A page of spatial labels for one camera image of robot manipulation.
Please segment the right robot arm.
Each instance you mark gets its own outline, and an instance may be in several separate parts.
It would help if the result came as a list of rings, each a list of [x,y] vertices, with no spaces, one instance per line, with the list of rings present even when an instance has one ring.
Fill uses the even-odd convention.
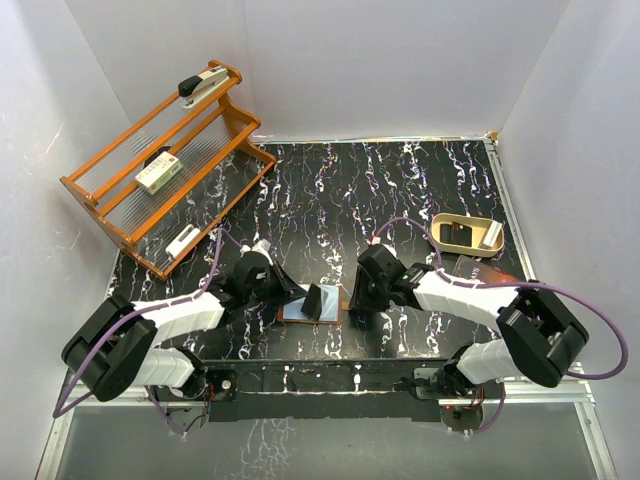
[[[589,341],[580,321],[538,282],[516,287],[468,282],[431,265],[405,266],[383,244],[367,248],[357,262],[351,310],[384,312],[396,305],[446,313],[500,335],[460,347],[427,378],[402,379],[412,392],[466,397],[489,381],[517,376],[554,388]]]

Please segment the brown leather card holder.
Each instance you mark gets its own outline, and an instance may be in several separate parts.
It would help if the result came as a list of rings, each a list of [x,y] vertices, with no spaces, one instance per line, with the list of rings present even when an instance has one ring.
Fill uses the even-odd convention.
[[[348,310],[343,289],[338,285],[302,284],[302,298],[293,300],[278,311],[278,320],[285,323],[339,325]]]

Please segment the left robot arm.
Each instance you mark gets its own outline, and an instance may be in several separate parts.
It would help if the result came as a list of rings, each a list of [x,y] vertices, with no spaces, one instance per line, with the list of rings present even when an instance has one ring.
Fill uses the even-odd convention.
[[[264,248],[254,247],[193,293],[138,304],[107,297],[64,346],[61,359],[100,402],[132,386],[167,387],[182,398],[199,398],[207,383],[205,365],[165,342],[222,327],[255,304],[279,309],[306,294]]]

